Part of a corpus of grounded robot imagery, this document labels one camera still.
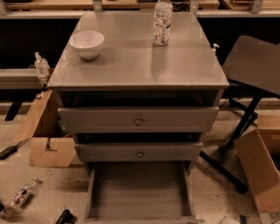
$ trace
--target white bowl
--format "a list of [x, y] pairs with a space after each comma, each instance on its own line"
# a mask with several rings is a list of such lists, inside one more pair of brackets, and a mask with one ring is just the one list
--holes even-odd
[[68, 44], [84, 59], [98, 56], [104, 43], [104, 35], [96, 31], [83, 31], [73, 34]]

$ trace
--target open cardboard box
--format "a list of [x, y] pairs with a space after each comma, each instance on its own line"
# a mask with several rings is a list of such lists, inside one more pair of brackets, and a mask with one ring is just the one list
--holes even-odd
[[280, 154], [280, 116], [259, 116], [258, 128], [234, 143], [258, 210], [279, 212], [280, 175], [272, 155]]
[[42, 98], [33, 101], [13, 139], [13, 142], [31, 139], [31, 166], [68, 167], [79, 163], [73, 138], [60, 135], [57, 109], [52, 91], [43, 92]]

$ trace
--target concrete floor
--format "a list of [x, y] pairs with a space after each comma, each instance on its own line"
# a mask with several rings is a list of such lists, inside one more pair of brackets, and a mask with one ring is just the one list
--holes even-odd
[[[225, 100], [215, 125], [205, 137], [203, 150], [209, 154], [224, 144], [238, 123], [242, 111], [230, 109]], [[22, 124], [30, 104], [23, 104], [19, 114], [12, 121], [5, 121], [9, 103], [0, 103], [0, 150], [9, 146], [13, 136]], [[264, 99], [258, 107], [259, 114], [280, 115], [280, 101]], [[76, 217], [76, 223], [85, 223], [85, 209], [88, 201], [89, 179], [83, 165], [69, 168], [39, 168], [29, 166], [30, 141], [20, 147], [18, 152], [0, 161], [0, 199], [8, 202], [18, 189], [37, 176], [42, 182], [35, 196], [13, 217], [0, 218], [2, 223], [55, 223], [65, 208]], [[245, 181], [241, 164], [233, 149], [224, 165], [238, 178]], [[192, 200], [196, 218], [204, 219], [206, 224], [218, 224], [224, 217], [239, 221], [239, 216], [247, 217], [248, 224], [260, 224], [258, 211], [250, 192], [239, 194], [224, 176], [215, 171], [207, 162], [199, 158], [189, 176]]]

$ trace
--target cabinet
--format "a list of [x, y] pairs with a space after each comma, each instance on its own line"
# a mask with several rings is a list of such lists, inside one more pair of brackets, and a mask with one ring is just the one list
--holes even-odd
[[189, 174], [229, 83], [196, 18], [173, 16], [152, 45], [153, 13], [85, 13], [74, 31], [105, 36], [94, 60], [66, 46], [49, 88], [90, 175], [90, 220], [199, 223]]

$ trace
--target drawer knob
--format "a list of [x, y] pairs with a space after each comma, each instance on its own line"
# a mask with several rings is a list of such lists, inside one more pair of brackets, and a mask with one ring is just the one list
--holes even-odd
[[141, 118], [137, 118], [137, 120], [135, 121], [135, 124], [138, 126], [141, 126], [143, 124], [143, 121], [141, 120]]
[[144, 156], [144, 153], [141, 151], [141, 150], [139, 150], [138, 152], [137, 152], [137, 157], [138, 158], [142, 158]]

